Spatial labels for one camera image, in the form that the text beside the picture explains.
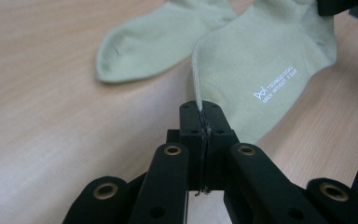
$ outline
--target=sock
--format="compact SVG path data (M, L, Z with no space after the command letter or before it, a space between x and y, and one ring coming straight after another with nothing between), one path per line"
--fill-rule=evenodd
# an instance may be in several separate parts
M255 0L197 44L193 79L201 100L220 105L240 141L255 143L294 104L310 78L336 61L333 17L316 0Z
M105 37L97 78L117 83L160 74L190 56L202 36L236 17L227 0L168 0Z

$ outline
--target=light green sock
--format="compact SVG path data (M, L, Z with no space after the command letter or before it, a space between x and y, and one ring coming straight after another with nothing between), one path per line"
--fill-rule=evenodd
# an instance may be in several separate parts
M316 0L255 0L193 52L196 98L220 105L240 141L257 142L310 78L336 61L333 18Z
M158 75L190 56L202 36L236 17L227 0L168 0L106 36L97 78L124 82Z

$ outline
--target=green sock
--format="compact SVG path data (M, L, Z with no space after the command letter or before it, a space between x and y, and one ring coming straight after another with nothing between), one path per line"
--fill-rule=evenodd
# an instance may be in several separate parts
M105 37L97 78L124 82L158 75L190 56L202 36L236 17L227 0L168 0Z
M336 61L332 17L316 0L255 0L193 53L196 99L220 105L240 141L257 142L310 78Z

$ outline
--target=wooden table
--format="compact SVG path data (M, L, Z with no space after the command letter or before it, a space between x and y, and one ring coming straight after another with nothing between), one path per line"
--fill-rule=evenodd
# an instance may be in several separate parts
M163 3L0 1L0 223L61 223L91 180L132 180L178 128L189 59L145 81L95 78L104 35ZM336 16L336 34L337 63L258 143L301 187L321 176L350 186L358 169L358 21ZM221 192L193 195L188 223L230 223Z

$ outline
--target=light wood tabletop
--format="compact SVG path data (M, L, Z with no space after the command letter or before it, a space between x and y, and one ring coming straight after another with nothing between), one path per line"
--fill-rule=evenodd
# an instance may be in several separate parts
M242 13L252 2L229 3ZM0 1L0 223L61 223L90 181L131 181L179 128L189 59L143 81L95 78L107 32L163 4ZM358 20L344 12L335 26L336 64L257 143L303 188L317 177L350 186L358 169ZM188 223L230 223L222 192L190 193Z

